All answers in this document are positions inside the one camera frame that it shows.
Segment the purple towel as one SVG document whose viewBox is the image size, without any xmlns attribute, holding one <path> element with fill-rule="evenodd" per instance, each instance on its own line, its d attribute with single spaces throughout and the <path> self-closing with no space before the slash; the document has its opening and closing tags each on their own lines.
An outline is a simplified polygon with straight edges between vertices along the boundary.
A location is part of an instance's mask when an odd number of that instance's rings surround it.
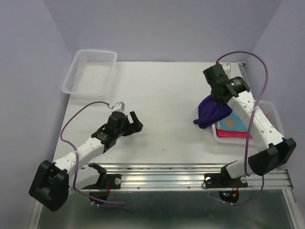
<svg viewBox="0 0 305 229">
<path fill-rule="evenodd" d="M 217 104 L 214 102 L 213 96 L 209 95 L 198 105 L 198 118 L 193 123 L 201 129 L 206 129 L 231 113 L 232 109 L 227 104 Z"/>
</svg>

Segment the blue orange patterned towel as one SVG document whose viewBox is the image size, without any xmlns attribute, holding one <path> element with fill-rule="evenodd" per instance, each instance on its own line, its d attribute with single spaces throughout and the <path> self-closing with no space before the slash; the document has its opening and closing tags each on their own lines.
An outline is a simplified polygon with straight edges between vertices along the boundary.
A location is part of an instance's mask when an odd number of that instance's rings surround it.
<svg viewBox="0 0 305 229">
<path fill-rule="evenodd" d="M 216 128 L 224 131 L 247 132 L 247 127 L 234 112 L 217 122 Z"/>
</svg>

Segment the pink towel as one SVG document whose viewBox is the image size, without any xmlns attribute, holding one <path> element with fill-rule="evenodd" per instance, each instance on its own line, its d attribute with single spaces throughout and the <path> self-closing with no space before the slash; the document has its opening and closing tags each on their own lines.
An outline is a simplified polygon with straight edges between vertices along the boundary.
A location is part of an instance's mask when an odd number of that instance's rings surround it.
<svg viewBox="0 0 305 229">
<path fill-rule="evenodd" d="M 216 128 L 216 135 L 222 138 L 246 138 L 247 131 L 227 131 Z"/>
</svg>

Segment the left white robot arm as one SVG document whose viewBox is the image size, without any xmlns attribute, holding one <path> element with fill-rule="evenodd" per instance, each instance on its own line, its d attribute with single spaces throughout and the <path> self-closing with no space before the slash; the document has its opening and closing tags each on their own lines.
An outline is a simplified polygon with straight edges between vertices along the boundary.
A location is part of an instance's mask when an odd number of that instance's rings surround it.
<svg viewBox="0 0 305 229">
<path fill-rule="evenodd" d="M 118 208 L 126 204 L 109 201 L 110 190 L 120 189 L 121 175 L 108 175 L 107 170 L 91 160 L 115 146 L 117 139 L 142 131 L 135 112 L 125 115 L 114 111 L 81 146 L 55 161 L 43 161 L 35 174 L 29 195 L 54 212 L 69 195 L 80 193 L 98 208 Z"/>
</svg>

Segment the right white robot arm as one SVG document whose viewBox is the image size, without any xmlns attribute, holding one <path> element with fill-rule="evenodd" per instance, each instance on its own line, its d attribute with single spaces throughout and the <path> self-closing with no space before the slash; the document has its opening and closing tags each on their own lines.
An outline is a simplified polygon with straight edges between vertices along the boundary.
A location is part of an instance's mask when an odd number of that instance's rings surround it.
<svg viewBox="0 0 305 229">
<path fill-rule="evenodd" d="M 250 87 L 241 77 L 230 79 L 220 64 L 204 70 L 213 100 L 228 105 L 244 125 L 248 126 L 258 153 L 231 162 L 220 173 L 205 174 L 206 188 L 233 187 L 241 177 L 264 176 L 285 164 L 296 148 L 293 138 L 285 138 L 257 106 Z"/>
</svg>

